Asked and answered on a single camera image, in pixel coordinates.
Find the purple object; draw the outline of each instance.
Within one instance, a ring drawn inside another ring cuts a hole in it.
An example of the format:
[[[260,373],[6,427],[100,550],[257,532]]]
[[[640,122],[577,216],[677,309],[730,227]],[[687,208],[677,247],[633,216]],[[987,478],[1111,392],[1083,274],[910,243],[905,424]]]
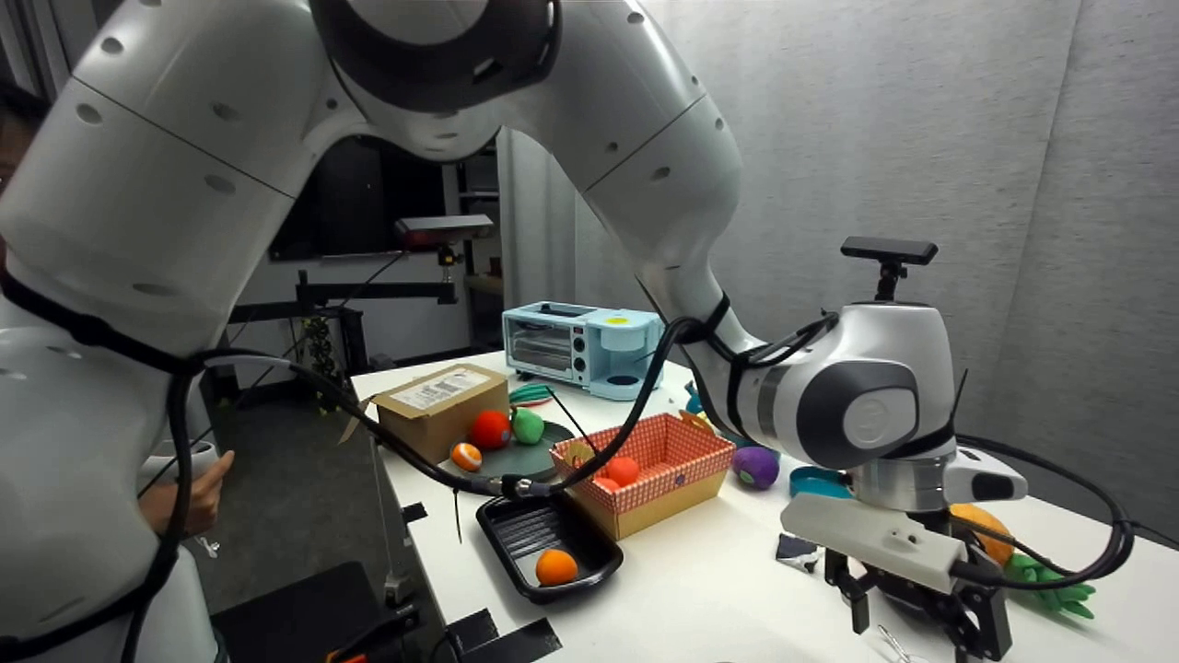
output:
[[[741,447],[733,452],[738,481],[749,490],[769,490],[777,481],[777,452],[768,447]]]

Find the food item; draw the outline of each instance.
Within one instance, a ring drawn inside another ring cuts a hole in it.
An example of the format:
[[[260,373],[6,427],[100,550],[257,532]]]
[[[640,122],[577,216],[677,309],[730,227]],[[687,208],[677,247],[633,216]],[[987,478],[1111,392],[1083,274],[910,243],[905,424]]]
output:
[[[777,481],[777,452],[768,447],[741,447],[733,452],[733,476],[744,490],[769,490]]]
[[[539,582],[540,587],[567,587],[577,576],[582,576],[582,566],[567,550],[540,550],[540,556],[539,556]]]
[[[987,526],[987,532],[997,532],[997,535],[1010,538],[1010,532],[1002,526],[1002,518],[995,518],[987,510],[975,510],[975,505],[967,505],[967,500],[963,500],[963,505],[951,505],[951,515],[963,518],[963,523],[975,523],[975,526]],[[985,543],[987,556],[991,556],[997,566],[1010,564],[1010,556],[1013,556],[1010,543],[997,543],[997,538],[987,538],[987,535],[975,535],[975,538]]]
[[[1066,576],[1051,571],[1046,564],[1039,564],[1032,556],[1013,553],[1006,564],[1006,577],[1041,587],[1041,582],[1060,582]],[[1083,582],[1083,587],[1060,587],[1060,588],[1039,588],[1039,594],[1013,588],[1010,596],[1035,607],[1035,610],[1046,610],[1054,620],[1067,620],[1067,616],[1094,620],[1094,610],[1087,604],[1094,594],[1098,588]]]
[[[633,458],[628,458],[628,452],[610,458],[610,462],[601,468],[601,478],[610,478],[610,481],[619,481],[619,486],[639,481],[639,476],[640,476],[640,465],[639,465]]]
[[[517,431],[517,442],[518,442],[518,447],[534,447],[534,442],[547,437],[547,420],[534,418],[534,414],[517,408],[512,431]]]
[[[512,436],[507,414],[501,414],[501,408],[483,408],[483,414],[473,418],[468,437],[473,437],[483,452],[505,451],[505,447],[507,447],[507,436]]]
[[[582,465],[593,462],[593,447],[582,442],[582,437],[572,437],[572,442],[559,442],[559,447],[558,447],[558,458],[559,458],[559,465],[567,465],[567,468],[582,468]]]
[[[473,447],[473,442],[458,442],[458,447],[450,451],[450,465],[454,465],[458,472],[465,472],[465,476],[477,476],[477,472],[483,468],[483,452],[478,452],[478,447]]]

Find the wall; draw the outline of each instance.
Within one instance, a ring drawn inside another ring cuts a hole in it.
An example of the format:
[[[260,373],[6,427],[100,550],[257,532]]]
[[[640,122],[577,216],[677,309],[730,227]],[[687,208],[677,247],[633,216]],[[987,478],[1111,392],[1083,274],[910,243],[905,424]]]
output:
[[[987,427],[1179,532],[1179,5],[1083,5]]]

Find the orange fruit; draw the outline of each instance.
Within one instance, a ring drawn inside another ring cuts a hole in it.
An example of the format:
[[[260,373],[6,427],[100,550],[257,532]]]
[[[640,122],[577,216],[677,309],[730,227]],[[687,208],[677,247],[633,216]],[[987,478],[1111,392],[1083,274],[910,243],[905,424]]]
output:
[[[477,414],[477,418],[473,418],[473,427],[468,427],[468,437],[473,437],[478,451],[486,451],[486,452],[505,451],[507,437],[512,437],[512,420],[507,420],[507,414],[501,414],[501,408],[483,408],[483,414]]]
[[[987,526],[987,532],[997,532],[997,535],[1010,538],[1010,532],[1002,526],[1002,518],[995,518],[995,513],[987,513],[987,510],[975,510],[975,505],[967,505],[967,500],[963,500],[963,505],[951,505],[951,515],[963,518],[963,523],[975,523],[975,526]],[[985,543],[987,556],[991,556],[997,566],[1010,564],[1010,556],[1013,556],[1010,543],[987,538],[987,535],[975,535],[975,538]]]
[[[565,550],[547,550],[539,556],[539,582],[540,587],[567,587],[582,576],[577,561]]]
[[[478,452],[478,447],[473,447],[473,442],[458,442],[458,447],[450,451],[450,465],[454,465],[458,472],[465,472],[465,476],[477,476],[477,472],[483,468],[483,452]]]
[[[601,468],[601,478],[610,478],[610,481],[619,481],[619,486],[631,486],[631,481],[639,481],[639,476],[640,476],[640,465],[633,462],[633,458],[610,458],[605,468]]]

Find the black cable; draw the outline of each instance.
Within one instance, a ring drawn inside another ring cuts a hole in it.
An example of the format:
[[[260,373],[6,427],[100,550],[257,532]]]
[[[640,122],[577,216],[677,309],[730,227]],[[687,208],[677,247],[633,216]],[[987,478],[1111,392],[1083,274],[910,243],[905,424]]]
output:
[[[168,468],[176,465],[176,458],[168,458],[140,490],[136,499],[142,499]]]
[[[244,319],[226,346],[237,346],[249,333],[249,319]]]
[[[577,424],[577,418],[565,406],[565,399],[547,384],[548,399],[558,402],[558,408],[565,414],[565,420],[582,436],[582,442],[591,447],[586,427]]]
[[[1046,561],[1039,550],[1024,544],[1024,543],[1013,538],[1013,535],[1002,535],[1002,532],[995,532],[995,526],[985,526],[985,523],[973,523],[973,518],[957,518],[957,515],[951,515],[951,518],[954,518],[957,526],[979,535],[979,538],[995,538],[995,543],[1006,543],[1006,544],[1021,550],[1024,556],[1039,561],[1041,566],[1051,566],[1051,571],[1057,571],[1057,576],[1071,576],[1067,566],[1057,566],[1054,561]]]
[[[775,346],[758,346],[749,352],[749,367],[769,367],[790,361],[796,349],[812,346],[818,335],[827,335],[833,327],[829,317],[802,324],[791,339],[775,343]]]
[[[1089,478],[1046,462],[1046,458],[1035,458],[1029,451],[1018,451],[1018,447],[1006,447],[1006,442],[995,442],[995,437],[975,437],[975,436],[957,436],[963,447],[973,447],[973,451],[985,451],[985,452],[995,452],[995,458],[1018,458],[1024,465],[1035,465],[1041,472],[1054,472],[1083,490],[1089,490],[1107,510],[1109,510],[1109,538],[1107,538],[1107,550],[1094,564],[1087,564],[1083,571],[1066,571],[1066,566],[1054,566],[1054,571],[1066,571],[1066,577],[1054,577],[1054,582],[1013,582],[1013,577],[997,577],[997,576],[979,576],[967,564],[954,564],[954,577],[963,582],[973,582],[973,587],[1002,587],[1002,588],[1032,588],[1032,594],[1046,594],[1046,588],[1067,588],[1067,587],[1083,587],[1089,577],[1107,577],[1111,571],[1121,571],[1130,553],[1135,553],[1135,532],[1130,523],[1123,518],[1121,505]]]
[[[176,462],[176,499],[173,499],[168,523],[166,523],[166,532],[157,538],[157,553],[156,553],[156,561],[147,566],[147,577],[156,577],[156,588],[142,594],[142,599],[130,616],[130,631],[127,631],[127,640],[122,640],[122,663],[136,663],[140,631],[147,621],[150,599],[157,596],[157,588],[166,587],[166,577],[168,577],[168,571],[173,571],[173,564],[182,556],[182,538],[185,538],[185,526],[188,526],[188,500],[190,500],[188,399],[190,399],[190,384],[201,375],[209,356],[219,356],[219,349],[188,356],[173,373],[168,392],[166,392],[166,420],[168,420],[173,462]]]

